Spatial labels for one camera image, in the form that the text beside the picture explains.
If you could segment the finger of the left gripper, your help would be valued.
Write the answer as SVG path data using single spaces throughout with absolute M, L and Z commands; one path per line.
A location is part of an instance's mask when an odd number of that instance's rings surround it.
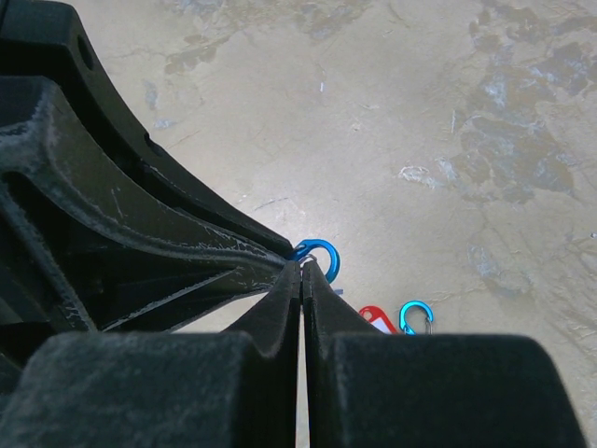
M 287 239 L 227 203 L 151 139 L 118 94 L 72 6 L 2 2 L 1 73 L 57 83 L 100 148 L 162 203 L 280 256 L 290 255 Z
M 269 289 L 287 257 L 126 175 L 45 77 L 1 80 L 1 370 L 65 332 L 163 332 Z

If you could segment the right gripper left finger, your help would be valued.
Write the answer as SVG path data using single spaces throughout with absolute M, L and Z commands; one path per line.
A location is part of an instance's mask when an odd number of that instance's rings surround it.
M 218 333 L 71 332 L 30 358 L 5 447 L 291 447 L 300 268 Z

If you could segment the light blue S carabiner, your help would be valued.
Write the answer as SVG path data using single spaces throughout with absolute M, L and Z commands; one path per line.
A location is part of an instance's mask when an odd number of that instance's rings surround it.
M 317 238 L 304 239 L 294 247 L 289 259 L 304 263 L 307 260 L 317 261 L 317 257 L 323 258 L 326 280 L 332 284 L 340 273 L 341 259 L 338 249 L 329 241 Z

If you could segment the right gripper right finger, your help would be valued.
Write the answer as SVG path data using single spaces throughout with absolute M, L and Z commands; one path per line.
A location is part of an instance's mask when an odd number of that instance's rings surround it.
M 522 336 L 387 335 L 305 264 L 314 447 L 582 447 L 548 353 Z

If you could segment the red key tag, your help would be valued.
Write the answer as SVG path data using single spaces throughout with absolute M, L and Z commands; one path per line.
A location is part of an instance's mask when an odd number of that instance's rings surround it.
M 367 305 L 359 310 L 359 314 L 379 331 L 385 334 L 397 334 L 395 325 L 382 308 L 375 305 Z

